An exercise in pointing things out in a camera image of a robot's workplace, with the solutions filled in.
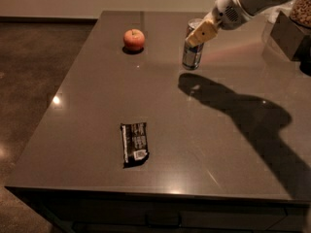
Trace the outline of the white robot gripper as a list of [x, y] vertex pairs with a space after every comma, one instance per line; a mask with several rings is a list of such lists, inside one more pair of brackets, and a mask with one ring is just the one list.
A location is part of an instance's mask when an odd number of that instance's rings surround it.
[[215, 38], [218, 29], [234, 30], [253, 17], [249, 15], [239, 0], [217, 0], [211, 11], [186, 38], [192, 48]]

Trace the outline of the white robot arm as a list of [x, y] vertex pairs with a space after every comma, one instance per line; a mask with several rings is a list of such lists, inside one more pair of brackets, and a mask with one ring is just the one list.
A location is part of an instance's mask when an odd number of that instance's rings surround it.
[[215, 38], [220, 29], [234, 30], [254, 16], [274, 6], [292, 0], [216, 0], [212, 10], [186, 38], [186, 43], [196, 47]]

